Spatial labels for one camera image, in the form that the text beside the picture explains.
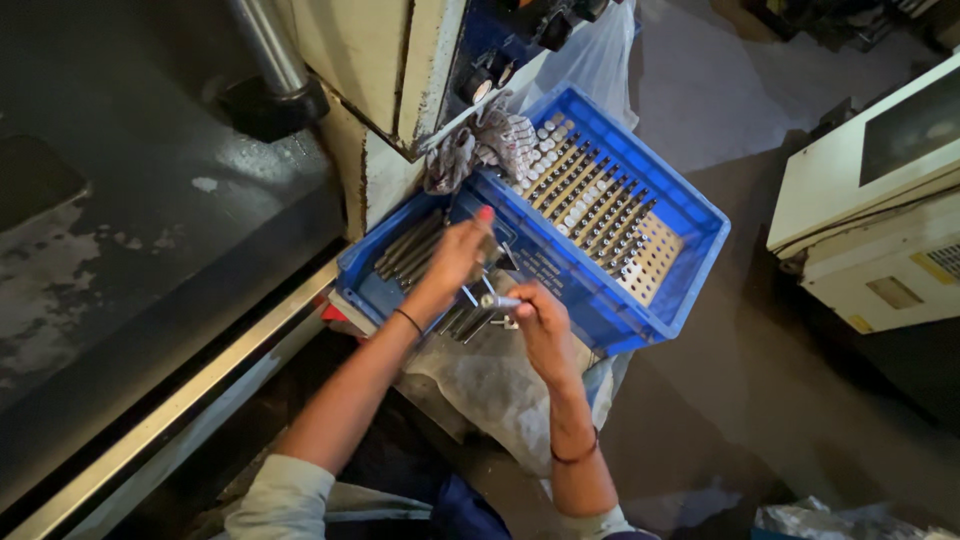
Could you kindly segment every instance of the hand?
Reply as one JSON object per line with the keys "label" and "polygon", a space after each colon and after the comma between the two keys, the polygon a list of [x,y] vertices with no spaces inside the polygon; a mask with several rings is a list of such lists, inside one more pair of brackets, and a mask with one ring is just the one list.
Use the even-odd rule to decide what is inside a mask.
{"label": "hand", "polygon": [[448,227],[430,259],[430,267],[408,300],[426,306],[426,310],[442,311],[453,303],[457,291],[477,264],[483,264],[480,249],[487,236],[493,234],[493,209],[480,208],[473,219]]}
{"label": "hand", "polygon": [[582,392],[566,307],[536,281],[517,285],[507,296],[524,301],[514,309],[514,318],[523,331],[530,364],[547,389],[551,393]]}

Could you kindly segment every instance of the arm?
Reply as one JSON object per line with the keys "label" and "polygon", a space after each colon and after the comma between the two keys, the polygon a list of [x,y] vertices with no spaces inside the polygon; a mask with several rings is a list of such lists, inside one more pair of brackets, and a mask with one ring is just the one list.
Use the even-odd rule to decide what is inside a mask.
{"label": "arm", "polygon": [[[491,233],[493,211],[447,229],[430,268],[400,309],[421,329],[453,302]],[[334,373],[267,457],[240,509],[227,518],[234,540],[324,536],[326,498],[420,332],[394,313]]]}
{"label": "arm", "polygon": [[580,538],[591,540],[657,539],[631,527],[620,510],[574,361],[566,307],[538,282],[518,285],[508,296],[524,301],[514,317],[523,330],[530,364],[550,396],[553,504],[563,514],[564,524]]}
{"label": "arm", "polygon": [[[421,329],[453,302],[473,265],[483,260],[480,244],[491,233],[492,218],[492,209],[484,207],[477,217],[444,234],[423,280],[400,306]],[[370,426],[407,350],[419,338],[411,321],[394,313],[307,404],[277,453],[339,473]]]}

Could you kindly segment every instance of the black wrist band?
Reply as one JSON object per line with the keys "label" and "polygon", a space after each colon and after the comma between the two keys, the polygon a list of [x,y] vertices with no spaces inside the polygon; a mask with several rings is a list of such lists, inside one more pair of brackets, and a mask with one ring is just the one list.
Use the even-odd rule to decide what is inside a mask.
{"label": "black wrist band", "polygon": [[406,317],[407,320],[410,321],[410,324],[414,325],[414,328],[417,329],[417,331],[420,333],[420,338],[423,338],[423,329],[420,328],[420,325],[417,324],[417,321],[415,321],[413,317],[411,317],[410,315],[407,315],[406,312],[404,312],[403,309],[400,309],[399,307],[397,309],[394,309],[394,312],[399,313],[404,317]]}
{"label": "black wrist band", "polygon": [[550,445],[550,456],[553,457],[554,460],[556,460],[557,462],[562,463],[563,465],[573,465],[575,463],[580,463],[584,459],[587,459],[588,457],[593,455],[593,453],[597,451],[598,446],[600,446],[600,431],[598,431],[596,426],[594,426],[593,427],[593,446],[591,446],[589,450],[572,459],[564,459],[558,456],[557,453],[553,451],[553,445]]}

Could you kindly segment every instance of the red object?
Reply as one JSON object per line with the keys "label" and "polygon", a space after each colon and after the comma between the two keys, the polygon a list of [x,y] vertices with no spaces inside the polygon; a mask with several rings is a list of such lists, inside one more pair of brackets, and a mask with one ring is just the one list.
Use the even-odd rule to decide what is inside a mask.
{"label": "red object", "polygon": [[493,221],[493,207],[484,205],[482,208],[480,208],[480,211],[477,212],[477,217],[488,223]]}
{"label": "red object", "polygon": [[320,318],[325,321],[343,321],[348,322],[347,316],[344,315],[340,309],[337,309],[333,304],[329,305],[324,309],[324,312],[320,314]]}

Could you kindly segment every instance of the white plastic bag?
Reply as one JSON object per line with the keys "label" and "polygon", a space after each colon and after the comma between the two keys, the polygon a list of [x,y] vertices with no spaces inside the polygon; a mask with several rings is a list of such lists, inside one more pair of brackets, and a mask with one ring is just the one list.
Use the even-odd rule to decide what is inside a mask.
{"label": "white plastic bag", "polygon": [[519,110],[527,110],[561,81],[570,81],[632,131],[639,122],[630,108],[627,82],[635,7],[635,0],[610,2],[598,21],[579,29],[560,52],[547,56]]}

